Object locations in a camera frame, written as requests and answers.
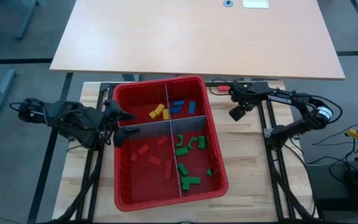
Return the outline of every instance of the red plastic bin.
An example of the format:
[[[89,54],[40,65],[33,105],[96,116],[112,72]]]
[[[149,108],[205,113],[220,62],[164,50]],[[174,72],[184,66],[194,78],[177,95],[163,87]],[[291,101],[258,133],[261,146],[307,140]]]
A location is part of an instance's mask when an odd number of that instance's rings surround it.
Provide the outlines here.
[[[121,84],[115,87],[113,98],[123,110],[136,116],[132,121],[120,121],[119,125],[141,130],[114,151],[114,202],[118,209],[129,212],[220,197],[227,192],[226,171],[201,77]],[[164,121],[162,115],[155,119],[149,116],[160,103],[167,108],[167,105],[173,106],[175,100],[184,100],[185,104],[180,113],[170,114],[168,121]],[[193,114],[188,112],[190,101],[196,102]],[[183,146],[193,136],[206,136],[206,149],[198,149],[198,143],[194,142],[187,154],[175,156],[177,134],[183,135]],[[163,136],[167,136],[168,141],[159,146],[157,142]],[[144,144],[149,150],[132,161],[131,155]],[[151,163],[150,156],[161,159],[161,164]],[[164,178],[168,161],[173,163],[169,180]],[[189,191],[182,190],[179,163],[188,169],[188,176],[200,177],[201,184],[191,184]],[[212,177],[207,174],[208,169],[212,170]]]

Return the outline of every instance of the red block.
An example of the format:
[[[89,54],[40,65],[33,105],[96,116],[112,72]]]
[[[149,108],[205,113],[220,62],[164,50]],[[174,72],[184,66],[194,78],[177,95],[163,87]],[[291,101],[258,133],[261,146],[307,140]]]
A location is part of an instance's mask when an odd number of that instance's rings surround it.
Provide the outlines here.
[[[132,155],[131,155],[131,160],[134,161],[134,162],[136,162],[137,156],[138,156],[137,153],[132,153]]]
[[[165,178],[167,180],[170,180],[171,174],[172,174],[172,161],[167,161],[167,163],[165,164]]]
[[[149,161],[154,163],[155,165],[160,165],[161,164],[161,159],[159,159],[159,158],[157,158],[155,156],[150,156]]]
[[[229,86],[218,86],[218,91],[229,91],[230,87]]]
[[[145,144],[142,147],[140,147],[140,149],[137,151],[137,153],[141,156],[141,155],[145,154],[148,150],[149,150],[149,146]]]
[[[157,144],[162,146],[164,143],[166,143],[166,141],[168,141],[168,137],[164,136],[157,141]]]

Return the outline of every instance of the blue block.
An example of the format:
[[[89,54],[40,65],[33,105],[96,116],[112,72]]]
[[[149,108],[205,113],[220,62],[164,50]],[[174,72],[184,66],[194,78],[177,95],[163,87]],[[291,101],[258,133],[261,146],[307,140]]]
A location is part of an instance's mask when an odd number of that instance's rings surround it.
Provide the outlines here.
[[[184,100],[176,100],[173,102],[173,106],[181,106],[184,105],[185,101]]]
[[[169,112],[171,112],[171,113],[180,113],[180,106],[171,106],[171,107],[169,107]]]
[[[195,110],[196,110],[196,102],[191,101],[190,106],[189,106],[189,113],[193,114],[195,112]]]

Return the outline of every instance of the light wood tabletop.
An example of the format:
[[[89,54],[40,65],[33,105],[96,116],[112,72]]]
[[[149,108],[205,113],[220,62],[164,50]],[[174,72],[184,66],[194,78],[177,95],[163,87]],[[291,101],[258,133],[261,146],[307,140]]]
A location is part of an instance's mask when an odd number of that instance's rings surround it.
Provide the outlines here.
[[[269,82],[269,85],[284,89],[283,82]],[[95,107],[99,86],[100,83],[85,83],[80,98],[81,103],[85,106]],[[277,221],[257,109],[235,122],[229,116],[229,110],[236,104],[230,100],[229,96],[216,96],[209,93],[208,97],[229,181],[229,189],[225,196],[135,212],[121,212],[114,204],[113,147],[105,146],[94,222]],[[289,106],[273,102],[273,109],[277,124],[293,122]],[[268,127],[270,127],[266,107],[264,110]],[[79,145],[77,142],[72,142],[69,147],[77,145]],[[297,151],[290,142],[287,145],[301,156],[301,152]],[[87,150],[82,148],[72,149],[68,152],[53,218],[62,215],[80,191],[86,155]],[[97,152],[94,152],[94,160],[96,160],[96,155]],[[313,199],[305,168],[291,151],[284,149],[283,155],[291,190],[311,213]],[[287,215],[283,194],[281,194],[281,198],[284,213]],[[89,199],[90,193],[85,200],[84,217],[87,215]]]
[[[233,2],[78,0],[50,68],[345,79],[316,0]]]

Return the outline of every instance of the yellow block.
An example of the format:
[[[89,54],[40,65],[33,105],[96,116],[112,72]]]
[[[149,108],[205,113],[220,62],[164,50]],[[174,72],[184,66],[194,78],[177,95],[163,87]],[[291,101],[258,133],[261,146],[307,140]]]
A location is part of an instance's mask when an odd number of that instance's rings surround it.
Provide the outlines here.
[[[169,119],[168,109],[162,110],[162,116],[164,117],[164,120]]]
[[[152,119],[155,119],[157,117],[157,114],[154,111],[151,111],[149,115],[150,117],[152,117]]]
[[[164,109],[164,105],[163,104],[159,104],[159,106],[154,110],[154,112],[157,114],[157,116],[160,116],[162,109]]]

